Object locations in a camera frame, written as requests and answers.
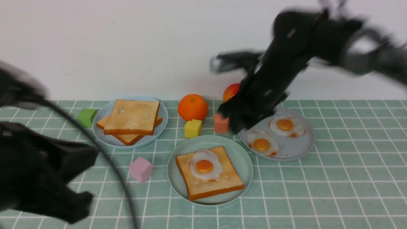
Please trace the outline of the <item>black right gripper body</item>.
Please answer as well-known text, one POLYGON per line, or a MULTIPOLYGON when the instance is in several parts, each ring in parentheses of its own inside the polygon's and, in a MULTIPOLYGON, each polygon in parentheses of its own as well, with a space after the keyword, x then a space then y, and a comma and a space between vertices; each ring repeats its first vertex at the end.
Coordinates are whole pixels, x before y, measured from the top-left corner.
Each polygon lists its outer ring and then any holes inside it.
POLYGON ((317 25, 329 18, 329 10, 311 12, 284 10, 272 27, 273 40, 259 63, 240 81, 240 88, 218 112, 229 119, 229 129, 238 134, 275 113, 286 99, 286 89, 313 57, 311 36, 317 25))

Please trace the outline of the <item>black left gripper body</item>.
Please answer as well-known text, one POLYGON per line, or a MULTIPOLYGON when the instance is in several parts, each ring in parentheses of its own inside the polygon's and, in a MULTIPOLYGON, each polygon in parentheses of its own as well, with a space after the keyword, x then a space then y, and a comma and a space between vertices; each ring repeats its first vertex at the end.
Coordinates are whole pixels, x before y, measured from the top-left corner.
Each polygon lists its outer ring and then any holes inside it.
POLYGON ((20 123, 1 122, 0 208, 74 224, 90 215, 93 194, 69 183, 92 167, 99 150, 41 135, 20 123))

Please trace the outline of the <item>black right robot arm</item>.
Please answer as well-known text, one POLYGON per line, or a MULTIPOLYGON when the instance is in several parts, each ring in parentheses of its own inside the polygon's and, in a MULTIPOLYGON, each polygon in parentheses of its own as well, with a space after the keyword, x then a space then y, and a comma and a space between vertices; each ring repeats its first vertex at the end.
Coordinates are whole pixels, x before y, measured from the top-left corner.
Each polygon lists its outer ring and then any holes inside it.
POLYGON ((284 10, 273 22, 266 51, 229 52, 211 59, 214 73, 240 68, 247 73, 237 93, 218 109, 234 134, 275 114, 290 84, 313 58, 357 76, 375 72, 406 85, 406 48, 393 44, 378 28, 365 26, 362 19, 339 12, 333 17, 328 8, 284 10))

